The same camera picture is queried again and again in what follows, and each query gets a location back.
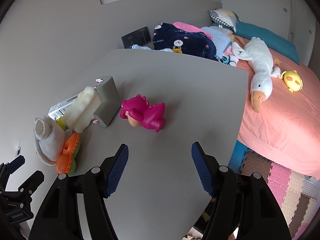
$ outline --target teal pillow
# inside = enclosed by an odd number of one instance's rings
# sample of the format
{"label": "teal pillow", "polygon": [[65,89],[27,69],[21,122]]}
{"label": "teal pillow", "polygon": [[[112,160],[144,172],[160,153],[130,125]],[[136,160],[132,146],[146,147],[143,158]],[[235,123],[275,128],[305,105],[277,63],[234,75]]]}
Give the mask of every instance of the teal pillow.
{"label": "teal pillow", "polygon": [[265,28],[261,28],[257,25],[253,25],[250,23],[238,22],[237,32],[234,34],[248,40],[251,40],[252,37],[258,37],[266,43],[268,48],[279,52],[280,54],[291,59],[298,65],[300,64],[296,46],[292,42],[287,41],[286,39],[280,37],[272,31],[269,31]]}

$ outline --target navy blanket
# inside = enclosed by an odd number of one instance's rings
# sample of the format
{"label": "navy blanket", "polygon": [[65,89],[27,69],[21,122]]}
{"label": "navy blanket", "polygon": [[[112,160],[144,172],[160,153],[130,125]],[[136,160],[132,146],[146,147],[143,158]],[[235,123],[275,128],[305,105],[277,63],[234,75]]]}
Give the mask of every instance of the navy blanket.
{"label": "navy blanket", "polygon": [[186,32],[172,24],[160,23],[153,33],[155,50],[173,49],[174,52],[218,61],[216,46],[202,32]]}

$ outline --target pink blanket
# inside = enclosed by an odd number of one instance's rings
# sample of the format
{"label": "pink blanket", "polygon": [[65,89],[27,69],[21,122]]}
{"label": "pink blanket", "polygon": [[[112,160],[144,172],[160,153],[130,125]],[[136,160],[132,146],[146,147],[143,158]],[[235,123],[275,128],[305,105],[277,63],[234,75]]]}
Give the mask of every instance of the pink blanket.
{"label": "pink blanket", "polygon": [[298,72],[303,91],[291,93],[283,80],[273,78],[272,94],[256,113],[250,104],[254,72],[246,61],[239,60],[237,68],[248,71],[249,80],[238,140],[282,166],[320,179],[320,81],[305,65],[270,51],[282,61],[281,71]]}
{"label": "pink blanket", "polygon": [[174,27],[176,27],[176,28],[178,28],[180,30],[184,30],[186,32],[204,33],[205,35],[207,35],[210,38],[210,40],[212,40],[212,36],[209,33],[205,32],[205,31],[203,31],[203,30],[201,30],[201,29],[199,29],[199,28],[197,28],[195,26],[192,26],[190,24],[186,24],[186,23],[182,23],[182,22],[175,22],[172,25]]}

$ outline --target orange beak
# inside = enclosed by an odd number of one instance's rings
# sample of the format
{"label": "orange beak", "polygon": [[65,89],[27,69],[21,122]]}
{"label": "orange beak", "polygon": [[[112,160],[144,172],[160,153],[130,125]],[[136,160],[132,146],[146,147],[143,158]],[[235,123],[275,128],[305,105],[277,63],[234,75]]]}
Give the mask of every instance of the orange beak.
{"label": "orange beak", "polygon": [[266,95],[262,91],[252,91],[251,107],[255,112],[260,112],[261,103],[266,99]]}

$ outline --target white table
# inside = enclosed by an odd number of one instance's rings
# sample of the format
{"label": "white table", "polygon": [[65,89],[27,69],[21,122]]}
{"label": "white table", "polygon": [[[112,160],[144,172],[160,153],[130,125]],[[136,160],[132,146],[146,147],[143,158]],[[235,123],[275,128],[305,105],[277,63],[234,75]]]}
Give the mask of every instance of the white table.
{"label": "white table", "polygon": [[91,124],[81,134],[76,174],[129,147],[129,161],[106,207],[120,240],[180,240],[210,197],[191,158],[199,141],[227,165],[239,132],[247,72],[189,55],[116,49],[72,81],[65,98],[111,75],[122,100],[141,94],[166,104],[166,124],[156,133],[131,127],[119,112],[107,128]]}

